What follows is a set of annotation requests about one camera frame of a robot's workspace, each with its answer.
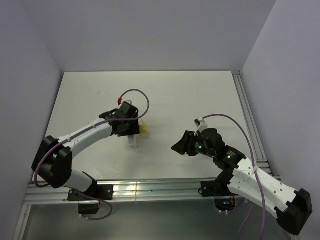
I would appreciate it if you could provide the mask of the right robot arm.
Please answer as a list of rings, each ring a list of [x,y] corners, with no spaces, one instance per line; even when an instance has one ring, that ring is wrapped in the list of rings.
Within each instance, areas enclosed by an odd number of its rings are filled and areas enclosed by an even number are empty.
[[[313,212],[311,195],[305,189],[296,190],[278,181],[239,150],[226,145],[215,128],[201,133],[185,131],[182,139],[172,146],[180,155],[204,155],[222,170],[215,180],[202,181],[203,197],[230,194],[244,197],[265,208],[288,233],[298,236]]]

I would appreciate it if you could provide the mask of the small yellow plug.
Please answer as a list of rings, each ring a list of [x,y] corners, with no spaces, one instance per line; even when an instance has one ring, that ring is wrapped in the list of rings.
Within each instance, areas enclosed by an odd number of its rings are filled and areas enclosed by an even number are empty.
[[[146,124],[141,124],[139,126],[140,134],[146,134],[148,132],[148,126]]]

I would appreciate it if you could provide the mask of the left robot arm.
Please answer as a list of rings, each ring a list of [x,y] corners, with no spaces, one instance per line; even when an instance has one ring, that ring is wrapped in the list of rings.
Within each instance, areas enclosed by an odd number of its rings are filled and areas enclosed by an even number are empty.
[[[120,108],[102,113],[91,124],[74,133],[58,138],[45,137],[31,169],[54,189],[67,187],[78,191],[86,200],[95,198],[99,194],[98,182],[89,174],[74,170],[73,159],[100,140],[139,134],[138,115],[138,108],[124,102]]]

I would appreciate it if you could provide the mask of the white cube power socket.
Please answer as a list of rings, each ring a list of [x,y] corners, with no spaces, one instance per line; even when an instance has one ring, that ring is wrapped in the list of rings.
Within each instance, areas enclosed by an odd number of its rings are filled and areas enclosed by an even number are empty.
[[[142,138],[146,138],[148,136],[148,133],[140,133],[140,134],[134,134],[134,135],[129,135],[128,138],[130,140],[134,140],[134,139],[142,139]]]

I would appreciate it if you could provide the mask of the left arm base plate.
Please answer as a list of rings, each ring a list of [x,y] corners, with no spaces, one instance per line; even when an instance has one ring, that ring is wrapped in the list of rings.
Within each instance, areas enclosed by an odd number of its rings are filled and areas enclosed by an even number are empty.
[[[112,200],[114,192],[114,186],[112,184],[98,184],[85,192],[72,189],[68,193],[67,200],[69,202],[81,202],[94,199],[98,200]]]

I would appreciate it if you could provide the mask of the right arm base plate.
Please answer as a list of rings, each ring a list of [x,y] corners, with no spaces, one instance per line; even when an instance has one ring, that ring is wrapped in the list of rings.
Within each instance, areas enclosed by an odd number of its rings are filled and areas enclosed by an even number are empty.
[[[232,195],[227,185],[217,180],[201,181],[198,193],[203,197],[227,197]]]

